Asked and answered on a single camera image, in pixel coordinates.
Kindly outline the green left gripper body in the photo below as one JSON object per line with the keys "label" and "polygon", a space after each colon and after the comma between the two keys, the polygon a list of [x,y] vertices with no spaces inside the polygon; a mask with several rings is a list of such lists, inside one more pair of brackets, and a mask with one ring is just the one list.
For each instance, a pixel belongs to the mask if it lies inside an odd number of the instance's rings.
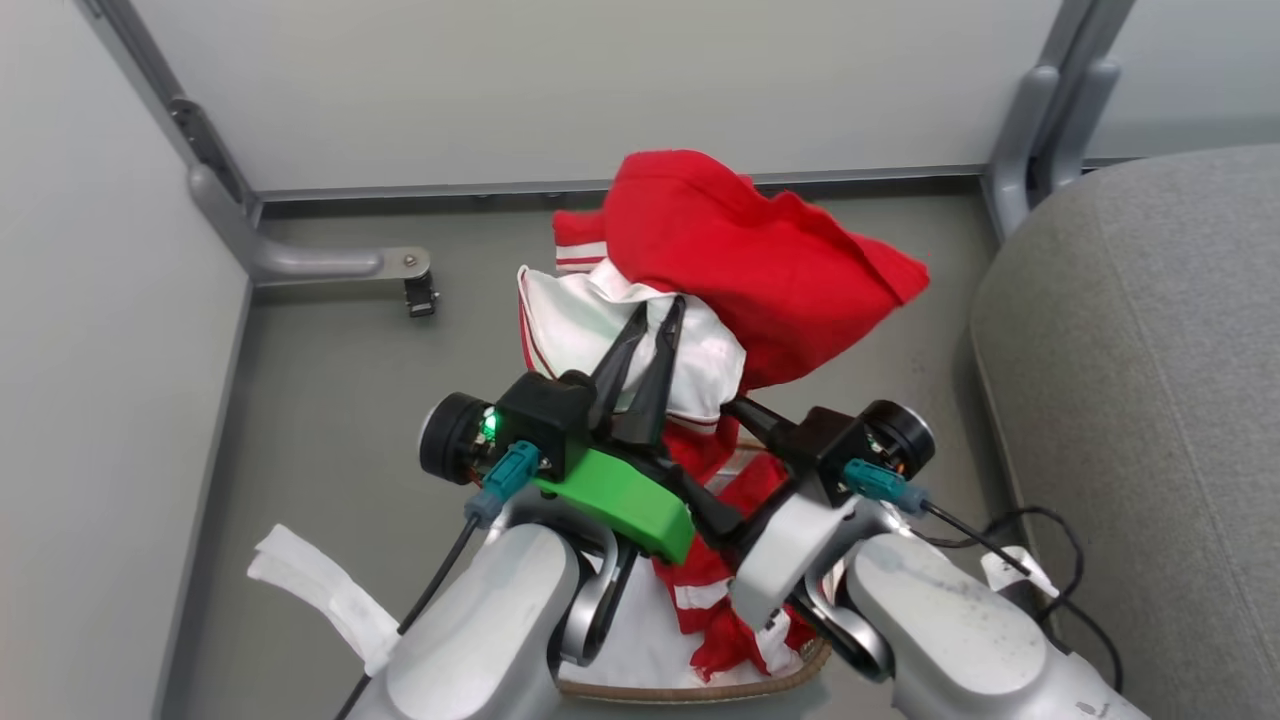
{"label": "green left gripper body", "polygon": [[694,543],[695,528],[686,503],[662,484],[669,448],[608,443],[585,451],[576,466],[554,479],[550,456],[532,483],[544,493],[599,521],[641,551],[671,565],[682,565]]}

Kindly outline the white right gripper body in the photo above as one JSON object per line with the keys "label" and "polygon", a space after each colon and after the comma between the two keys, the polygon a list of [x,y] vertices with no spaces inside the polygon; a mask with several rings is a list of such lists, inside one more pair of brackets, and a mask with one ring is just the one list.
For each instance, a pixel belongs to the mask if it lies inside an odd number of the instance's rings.
{"label": "white right gripper body", "polygon": [[827,551],[859,497],[832,505],[812,482],[788,478],[751,515],[730,602],[751,630],[763,629]]}

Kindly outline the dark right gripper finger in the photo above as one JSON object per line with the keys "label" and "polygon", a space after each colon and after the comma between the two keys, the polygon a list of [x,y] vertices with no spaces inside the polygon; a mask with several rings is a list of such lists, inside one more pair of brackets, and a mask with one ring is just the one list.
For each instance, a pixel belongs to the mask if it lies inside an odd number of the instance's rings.
{"label": "dark right gripper finger", "polygon": [[695,530],[709,548],[737,548],[744,539],[742,514],[700,486],[675,460],[654,457],[659,483],[686,506]]}
{"label": "dark right gripper finger", "polygon": [[792,421],[751,398],[733,398],[721,406],[721,415],[735,419],[765,450],[785,462],[808,462],[806,420]]}

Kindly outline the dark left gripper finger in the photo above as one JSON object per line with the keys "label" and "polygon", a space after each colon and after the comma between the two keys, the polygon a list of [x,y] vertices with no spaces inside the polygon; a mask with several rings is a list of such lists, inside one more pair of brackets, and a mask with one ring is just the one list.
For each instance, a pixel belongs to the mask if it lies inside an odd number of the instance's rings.
{"label": "dark left gripper finger", "polygon": [[686,301],[675,296],[654,336],[654,352],[632,401],[614,416],[613,437],[628,446],[657,448],[662,442]]}
{"label": "dark left gripper finger", "polygon": [[590,407],[590,430],[594,439],[611,436],[614,409],[625,389],[632,357],[648,332],[646,304],[639,304],[591,373],[595,398]]}

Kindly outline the white garment with red trim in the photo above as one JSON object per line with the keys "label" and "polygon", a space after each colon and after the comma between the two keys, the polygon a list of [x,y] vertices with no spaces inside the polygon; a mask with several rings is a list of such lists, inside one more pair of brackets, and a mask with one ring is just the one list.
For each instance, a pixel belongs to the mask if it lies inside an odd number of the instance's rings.
{"label": "white garment with red trim", "polygon": [[[526,364],[548,377],[593,372],[634,311],[641,310],[646,333],[620,398],[627,407],[655,356],[657,332],[676,293],[632,283],[608,260],[588,273],[566,275],[521,266],[516,283]],[[667,411],[708,433],[719,421],[721,406],[739,392],[748,355],[708,304],[690,295],[684,301]]]}

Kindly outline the red garment with white stripes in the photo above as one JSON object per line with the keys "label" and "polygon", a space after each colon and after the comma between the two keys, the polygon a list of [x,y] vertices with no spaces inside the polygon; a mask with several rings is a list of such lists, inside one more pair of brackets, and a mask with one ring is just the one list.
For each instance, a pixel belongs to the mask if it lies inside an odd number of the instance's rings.
{"label": "red garment with white stripes", "polygon": [[[744,441],[740,424],[728,418],[714,427],[673,419],[664,442],[696,483],[744,516],[755,512],[786,478],[782,462],[759,443]],[[791,609],[760,630],[744,623],[730,602],[733,571],[701,538],[695,538],[682,564],[655,560],[652,568],[678,630],[701,639],[687,665],[703,684],[745,669],[759,676],[788,675],[801,662],[803,650],[817,639],[815,630]]]}

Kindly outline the red and white garment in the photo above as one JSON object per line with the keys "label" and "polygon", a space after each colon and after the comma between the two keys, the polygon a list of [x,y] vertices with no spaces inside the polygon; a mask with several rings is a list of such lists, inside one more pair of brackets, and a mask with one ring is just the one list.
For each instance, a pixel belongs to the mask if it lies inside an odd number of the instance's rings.
{"label": "red and white garment", "polygon": [[925,265],[703,152],[635,152],[595,211],[557,211],[557,264],[612,261],[628,282],[691,295],[744,347],[740,386],[797,380],[929,284]]}

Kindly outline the woven laundry basket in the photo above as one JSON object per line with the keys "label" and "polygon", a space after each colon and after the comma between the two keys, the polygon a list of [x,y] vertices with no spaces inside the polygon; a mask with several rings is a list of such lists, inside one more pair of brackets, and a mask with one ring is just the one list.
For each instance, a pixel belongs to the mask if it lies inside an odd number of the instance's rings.
{"label": "woven laundry basket", "polygon": [[561,694],[570,698],[617,705],[673,706],[728,703],[795,691],[817,678],[832,653],[833,648],[828,641],[814,639],[803,647],[800,652],[803,662],[795,673],[763,682],[736,685],[646,689],[595,685],[563,679],[559,679],[557,685]]}

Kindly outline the grey fabric sofa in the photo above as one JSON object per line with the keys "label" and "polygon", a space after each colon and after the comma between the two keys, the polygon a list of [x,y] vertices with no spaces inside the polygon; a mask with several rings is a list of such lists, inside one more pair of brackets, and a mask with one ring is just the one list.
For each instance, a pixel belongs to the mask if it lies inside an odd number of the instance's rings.
{"label": "grey fabric sofa", "polygon": [[1012,495],[1153,720],[1280,720],[1280,143],[1129,161],[1011,234],[975,363]]}

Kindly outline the grey partition base rail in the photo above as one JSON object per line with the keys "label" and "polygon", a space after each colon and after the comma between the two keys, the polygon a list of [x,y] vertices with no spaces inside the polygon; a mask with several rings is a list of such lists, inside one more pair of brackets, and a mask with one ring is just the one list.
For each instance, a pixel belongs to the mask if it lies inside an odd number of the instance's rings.
{"label": "grey partition base rail", "polygon": [[[773,187],[787,184],[838,184],[838,183],[878,183],[914,182],[943,178],[980,178],[988,167],[986,164],[937,165],[937,167],[893,167],[845,170],[805,170],[750,173],[748,178],[755,184]],[[348,188],[315,190],[274,190],[259,191],[256,197],[262,205],[274,202],[357,202],[372,200],[420,200],[420,199],[484,199],[517,196],[564,196],[568,193],[605,192],[613,184],[612,179],[562,179],[562,181],[522,181],[509,183],[474,184],[402,184],[369,186]]]}

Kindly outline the grey metal frame with caster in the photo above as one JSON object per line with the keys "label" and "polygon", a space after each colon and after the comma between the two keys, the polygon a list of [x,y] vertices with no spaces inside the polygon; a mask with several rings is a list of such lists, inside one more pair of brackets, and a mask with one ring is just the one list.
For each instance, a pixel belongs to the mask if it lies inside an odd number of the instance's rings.
{"label": "grey metal frame with caster", "polygon": [[187,95],[133,3],[76,3],[175,146],[187,165],[186,186],[191,199],[252,286],[399,282],[411,316],[434,314],[439,293],[425,249],[306,249],[261,234],[262,201],[210,115]]}

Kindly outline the grey metal frame post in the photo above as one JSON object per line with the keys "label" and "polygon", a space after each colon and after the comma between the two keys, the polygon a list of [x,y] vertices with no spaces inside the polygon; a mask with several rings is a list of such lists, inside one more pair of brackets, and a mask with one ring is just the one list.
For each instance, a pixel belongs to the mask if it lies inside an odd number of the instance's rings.
{"label": "grey metal frame post", "polygon": [[1112,47],[1137,0],[1061,0],[1021,77],[980,183],[1004,242],[1042,199],[1079,178],[1123,67]]}

